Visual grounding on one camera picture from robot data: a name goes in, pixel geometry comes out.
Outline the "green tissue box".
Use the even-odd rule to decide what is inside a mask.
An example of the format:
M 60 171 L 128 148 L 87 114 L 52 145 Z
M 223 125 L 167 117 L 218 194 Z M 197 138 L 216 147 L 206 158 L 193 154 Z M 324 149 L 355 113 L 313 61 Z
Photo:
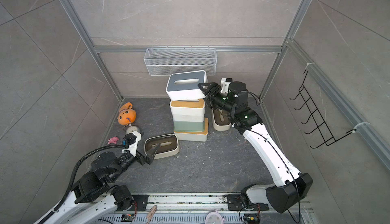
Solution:
M 173 121 L 175 132 L 203 132 L 205 129 L 205 121 Z

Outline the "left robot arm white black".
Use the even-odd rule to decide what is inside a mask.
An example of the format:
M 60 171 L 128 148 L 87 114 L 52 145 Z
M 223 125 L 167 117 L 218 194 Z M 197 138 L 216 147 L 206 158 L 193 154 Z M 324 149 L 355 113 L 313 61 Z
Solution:
M 152 164 L 160 144 L 142 155 L 138 140 L 125 139 L 122 144 L 97 148 L 83 156 L 75 165 L 68 187 L 58 204 L 37 222 L 39 224 L 90 224 L 112 212 L 128 210 L 134 198 L 126 185 L 115 185 L 119 176 L 137 162 Z M 76 175 L 82 163 L 92 155 L 101 154 L 91 162 L 91 169 L 79 180 Z

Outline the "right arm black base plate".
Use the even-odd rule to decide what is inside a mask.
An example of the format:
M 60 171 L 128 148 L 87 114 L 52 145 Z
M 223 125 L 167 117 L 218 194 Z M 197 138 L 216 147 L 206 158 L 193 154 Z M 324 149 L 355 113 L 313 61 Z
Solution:
M 239 210 L 267 211 L 267 210 L 269 210 L 268 204 L 264 204 L 264 203 L 253 204 L 242 194 L 224 195 L 223 200 L 225 203 L 227 203 L 227 208 L 229 211 L 239 211 Z

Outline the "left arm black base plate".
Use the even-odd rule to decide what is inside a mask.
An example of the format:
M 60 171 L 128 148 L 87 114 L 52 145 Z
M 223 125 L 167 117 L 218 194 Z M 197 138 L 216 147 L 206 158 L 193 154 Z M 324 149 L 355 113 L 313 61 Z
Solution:
M 128 211 L 145 211 L 148 204 L 148 195 L 133 195 L 133 200 Z

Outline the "small bamboo lid tissue box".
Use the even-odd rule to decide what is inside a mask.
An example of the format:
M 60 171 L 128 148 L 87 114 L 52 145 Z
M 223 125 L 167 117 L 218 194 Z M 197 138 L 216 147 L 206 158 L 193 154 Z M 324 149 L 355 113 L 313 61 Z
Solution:
M 173 114 L 173 121 L 186 121 L 186 122 L 203 122 L 204 114 L 202 115 L 183 115 L 183 114 Z

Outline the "grey lid white tissue box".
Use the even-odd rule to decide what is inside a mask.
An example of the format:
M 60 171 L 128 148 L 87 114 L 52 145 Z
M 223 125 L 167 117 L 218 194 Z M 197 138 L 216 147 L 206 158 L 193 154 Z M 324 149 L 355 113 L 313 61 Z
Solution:
M 205 95 L 198 87 L 199 83 L 207 83 L 204 70 L 175 73 L 169 77 L 166 93 L 172 101 L 203 99 Z

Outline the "large bamboo lid tissue box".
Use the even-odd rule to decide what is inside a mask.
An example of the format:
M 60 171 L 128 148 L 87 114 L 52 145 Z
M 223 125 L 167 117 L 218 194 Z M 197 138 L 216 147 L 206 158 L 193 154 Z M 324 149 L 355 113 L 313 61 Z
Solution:
M 183 141 L 199 141 L 199 142 L 205 142 L 208 137 L 208 123 L 209 120 L 208 118 L 204 118 L 205 121 L 205 129 L 203 132 L 175 132 L 174 134 L 178 138 L 178 140 L 183 140 Z

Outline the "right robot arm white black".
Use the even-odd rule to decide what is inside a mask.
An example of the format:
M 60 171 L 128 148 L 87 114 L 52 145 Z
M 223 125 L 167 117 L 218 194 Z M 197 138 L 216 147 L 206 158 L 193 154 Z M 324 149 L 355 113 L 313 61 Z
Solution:
M 227 93 L 215 83 L 199 83 L 211 109 L 221 109 L 227 113 L 233 128 L 253 146 L 265 163 L 273 179 L 273 185 L 251 185 L 241 192 L 242 202 L 248 205 L 269 204 L 284 213 L 307 196 L 313 179 L 308 173 L 301 173 L 283 154 L 269 135 L 266 126 L 257 112 L 248 105 L 251 94 L 246 84 L 232 81 Z

